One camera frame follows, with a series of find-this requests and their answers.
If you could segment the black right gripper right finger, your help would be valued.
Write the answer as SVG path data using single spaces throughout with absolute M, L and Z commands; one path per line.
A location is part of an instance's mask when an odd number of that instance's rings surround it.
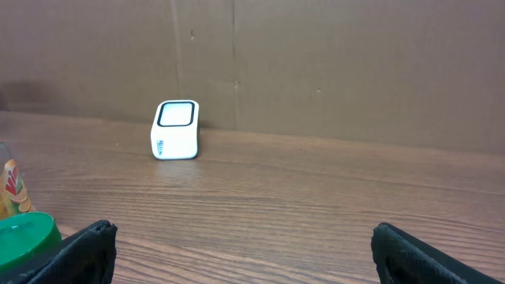
M 373 229 L 371 250 L 381 284 L 501 284 L 386 222 Z

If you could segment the green lid jar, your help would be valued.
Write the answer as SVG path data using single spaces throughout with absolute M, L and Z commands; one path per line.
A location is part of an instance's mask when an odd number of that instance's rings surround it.
M 51 215 L 28 212 L 1 220 L 1 272 L 52 249 L 62 235 Z

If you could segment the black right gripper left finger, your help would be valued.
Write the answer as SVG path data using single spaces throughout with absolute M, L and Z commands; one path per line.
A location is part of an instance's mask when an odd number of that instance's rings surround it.
M 118 228 L 99 220 L 1 273 L 5 284 L 110 284 Z

